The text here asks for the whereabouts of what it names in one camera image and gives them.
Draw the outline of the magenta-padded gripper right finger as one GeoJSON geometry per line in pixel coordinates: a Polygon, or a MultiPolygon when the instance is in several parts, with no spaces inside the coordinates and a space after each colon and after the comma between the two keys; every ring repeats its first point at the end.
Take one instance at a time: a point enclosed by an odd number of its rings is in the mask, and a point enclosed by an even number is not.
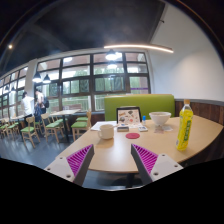
{"type": "Polygon", "coordinates": [[[136,144],[131,145],[131,155],[136,163],[144,185],[182,169],[182,166],[167,154],[162,153],[157,155],[156,153],[136,144]]]}

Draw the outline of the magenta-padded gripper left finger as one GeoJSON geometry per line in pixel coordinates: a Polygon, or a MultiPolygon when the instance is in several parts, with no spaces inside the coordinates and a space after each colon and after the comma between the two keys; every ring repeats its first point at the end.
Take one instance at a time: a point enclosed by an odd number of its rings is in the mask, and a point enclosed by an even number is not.
{"type": "Polygon", "coordinates": [[[45,170],[82,186],[93,156],[94,146],[90,144],[67,157],[55,159],[45,170]]]}

